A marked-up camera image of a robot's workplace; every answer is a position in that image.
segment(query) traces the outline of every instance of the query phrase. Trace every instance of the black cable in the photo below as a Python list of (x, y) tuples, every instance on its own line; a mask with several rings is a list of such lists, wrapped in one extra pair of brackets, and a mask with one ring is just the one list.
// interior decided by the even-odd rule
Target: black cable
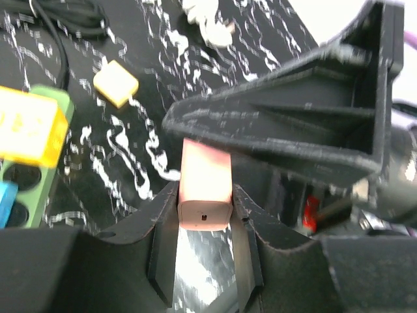
[[(70, 67), (63, 42), (58, 34), (58, 24), (68, 34), (77, 38), (94, 38), (107, 36), (108, 17), (103, 8), (94, 0), (32, 0), (32, 7), (48, 28), (57, 44), (61, 67), (57, 76), (56, 87), (68, 90)], [(29, 5), (29, 0), (0, 0), (0, 9), (9, 13), (20, 13), (36, 18)]]

